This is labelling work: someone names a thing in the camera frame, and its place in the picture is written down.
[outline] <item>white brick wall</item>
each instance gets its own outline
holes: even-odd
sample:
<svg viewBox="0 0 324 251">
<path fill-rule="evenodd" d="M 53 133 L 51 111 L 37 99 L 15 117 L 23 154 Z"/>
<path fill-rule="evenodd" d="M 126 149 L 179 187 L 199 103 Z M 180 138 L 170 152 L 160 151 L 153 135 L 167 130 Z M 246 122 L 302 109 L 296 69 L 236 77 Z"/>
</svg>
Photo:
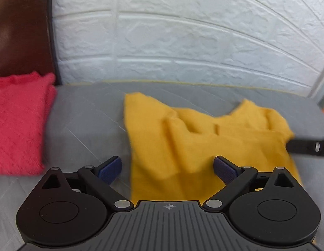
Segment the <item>white brick wall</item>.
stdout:
<svg viewBox="0 0 324 251">
<path fill-rule="evenodd" d="M 64 83 L 153 79 L 309 95 L 324 0 L 53 0 Z"/>
</svg>

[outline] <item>wooden headboard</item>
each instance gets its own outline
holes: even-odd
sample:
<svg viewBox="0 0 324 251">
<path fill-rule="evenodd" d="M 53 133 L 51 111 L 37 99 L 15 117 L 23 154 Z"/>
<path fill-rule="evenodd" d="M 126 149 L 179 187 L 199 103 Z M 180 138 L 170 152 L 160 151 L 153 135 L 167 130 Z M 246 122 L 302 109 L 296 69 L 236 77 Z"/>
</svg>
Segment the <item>wooden headboard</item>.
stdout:
<svg viewBox="0 0 324 251">
<path fill-rule="evenodd" d="M 56 74 L 51 0 L 0 0 L 0 77 Z"/>
</svg>

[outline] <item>yellow cloth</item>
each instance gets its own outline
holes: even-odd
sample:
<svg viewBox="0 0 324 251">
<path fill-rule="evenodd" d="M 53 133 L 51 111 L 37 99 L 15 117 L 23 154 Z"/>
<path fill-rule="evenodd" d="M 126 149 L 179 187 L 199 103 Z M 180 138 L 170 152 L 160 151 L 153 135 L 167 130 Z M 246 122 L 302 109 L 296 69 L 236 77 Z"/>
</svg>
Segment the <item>yellow cloth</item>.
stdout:
<svg viewBox="0 0 324 251">
<path fill-rule="evenodd" d="M 286 120 L 248 100 L 230 115 L 211 117 L 171 108 L 141 93 L 127 94 L 125 124 L 132 149 L 134 204 L 138 200 L 203 203 L 225 186 L 213 172 L 217 155 L 263 172 L 284 166 L 301 182 L 285 149 L 293 137 Z"/>
</svg>

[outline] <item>gray bed sheet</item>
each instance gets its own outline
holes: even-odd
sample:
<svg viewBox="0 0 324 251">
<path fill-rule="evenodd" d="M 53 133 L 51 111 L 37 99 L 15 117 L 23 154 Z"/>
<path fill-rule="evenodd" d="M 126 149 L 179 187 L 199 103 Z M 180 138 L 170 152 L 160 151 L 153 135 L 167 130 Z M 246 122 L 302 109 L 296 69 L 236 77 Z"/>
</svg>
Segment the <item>gray bed sheet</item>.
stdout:
<svg viewBox="0 0 324 251">
<path fill-rule="evenodd" d="M 324 137 L 324 114 L 311 99 L 293 94 L 213 86 L 166 83 L 95 83 L 61 86 L 50 113 L 44 141 L 46 170 L 61 167 L 74 172 L 99 165 L 113 155 L 123 161 L 123 172 L 112 187 L 130 198 L 131 152 L 123 122 L 126 93 L 142 92 L 174 107 L 192 108 L 221 116 L 237 107 L 243 98 L 276 109 L 298 137 Z M 304 187 L 319 206 L 322 220 L 316 237 L 324 250 L 324 158 L 293 156 Z M 0 176 L 0 251 L 14 251 L 22 244 L 15 215 L 42 176 Z"/>
</svg>

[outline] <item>red towel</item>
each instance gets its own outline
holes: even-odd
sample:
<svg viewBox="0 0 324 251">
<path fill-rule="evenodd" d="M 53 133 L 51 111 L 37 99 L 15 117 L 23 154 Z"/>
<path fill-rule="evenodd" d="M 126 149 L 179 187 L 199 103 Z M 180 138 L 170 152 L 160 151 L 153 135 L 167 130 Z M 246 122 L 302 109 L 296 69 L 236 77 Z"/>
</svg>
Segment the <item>red towel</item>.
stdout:
<svg viewBox="0 0 324 251">
<path fill-rule="evenodd" d="M 56 96 L 53 73 L 0 78 L 0 174 L 42 173 L 44 126 Z"/>
</svg>

